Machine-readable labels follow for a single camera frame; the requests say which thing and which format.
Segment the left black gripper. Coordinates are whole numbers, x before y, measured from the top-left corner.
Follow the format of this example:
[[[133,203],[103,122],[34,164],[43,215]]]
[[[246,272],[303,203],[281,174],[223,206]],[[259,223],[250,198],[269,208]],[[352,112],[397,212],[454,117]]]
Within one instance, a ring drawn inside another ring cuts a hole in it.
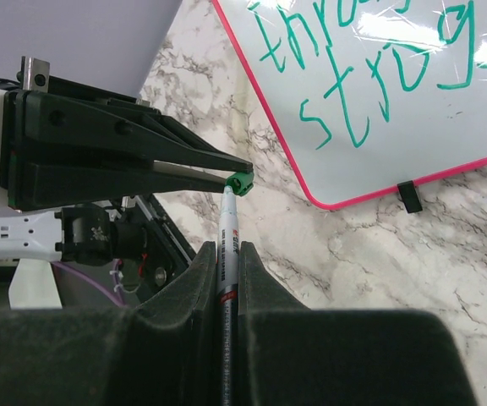
[[[180,190],[221,193],[226,179],[187,167],[251,173],[253,164],[217,150],[175,118],[129,103],[107,105],[47,93],[50,63],[23,56],[19,85],[3,97],[0,186],[8,206],[36,211],[123,196]],[[40,142],[161,161],[151,169],[19,166],[16,137],[24,114],[16,101],[25,96],[25,133]]]

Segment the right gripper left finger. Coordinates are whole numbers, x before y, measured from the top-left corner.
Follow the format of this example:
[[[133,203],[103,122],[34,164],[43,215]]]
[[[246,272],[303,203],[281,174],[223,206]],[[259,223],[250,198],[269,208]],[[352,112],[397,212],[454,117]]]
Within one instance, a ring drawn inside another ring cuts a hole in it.
[[[137,308],[0,310],[0,405],[207,399],[216,246]]]

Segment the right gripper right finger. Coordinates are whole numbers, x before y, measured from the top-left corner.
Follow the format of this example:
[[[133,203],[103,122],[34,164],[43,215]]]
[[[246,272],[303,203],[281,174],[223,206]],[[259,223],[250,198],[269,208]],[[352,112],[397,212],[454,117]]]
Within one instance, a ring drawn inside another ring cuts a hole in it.
[[[441,320],[420,310],[312,310],[240,250],[244,405],[474,405]]]

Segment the green whiteboard marker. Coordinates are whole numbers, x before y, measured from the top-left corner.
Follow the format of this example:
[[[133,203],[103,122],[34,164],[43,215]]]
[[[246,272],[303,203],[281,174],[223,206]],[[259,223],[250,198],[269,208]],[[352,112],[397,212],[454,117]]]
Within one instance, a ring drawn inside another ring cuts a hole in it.
[[[236,195],[230,186],[222,194],[216,247],[216,298],[221,326],[220,402],[234,405],[240,244]]]

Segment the green marker cap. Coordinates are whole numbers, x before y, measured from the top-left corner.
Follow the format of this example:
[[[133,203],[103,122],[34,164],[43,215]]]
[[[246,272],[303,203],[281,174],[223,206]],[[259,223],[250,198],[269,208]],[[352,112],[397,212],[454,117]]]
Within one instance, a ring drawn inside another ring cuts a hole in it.
[[[245,196],[254,187],[254,173],[234,173],[226,179],[225,185],[230,187],[236,196]]]

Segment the whiteboard with pink frame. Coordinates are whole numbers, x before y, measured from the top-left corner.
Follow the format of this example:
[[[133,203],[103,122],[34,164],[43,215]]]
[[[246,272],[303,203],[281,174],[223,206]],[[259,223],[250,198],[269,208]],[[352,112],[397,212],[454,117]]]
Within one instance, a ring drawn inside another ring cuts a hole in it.
[[[217,1],[315,206],[487,165],[487,1]]]

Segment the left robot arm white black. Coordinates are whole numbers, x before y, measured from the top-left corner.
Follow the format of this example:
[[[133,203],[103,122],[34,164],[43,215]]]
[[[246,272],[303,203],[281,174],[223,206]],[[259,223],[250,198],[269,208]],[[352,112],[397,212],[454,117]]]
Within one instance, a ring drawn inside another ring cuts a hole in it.
[[[148,299],[194,258],[156,195],[231,186],[243,196],[253,180],[251,162],[148,102],[22,58],[15,80],[0,78],[0,262],[17,266],[11,306],[59,307],[52,269],[79,265],[112,266],[117,305],[137,272],[134,293]]]

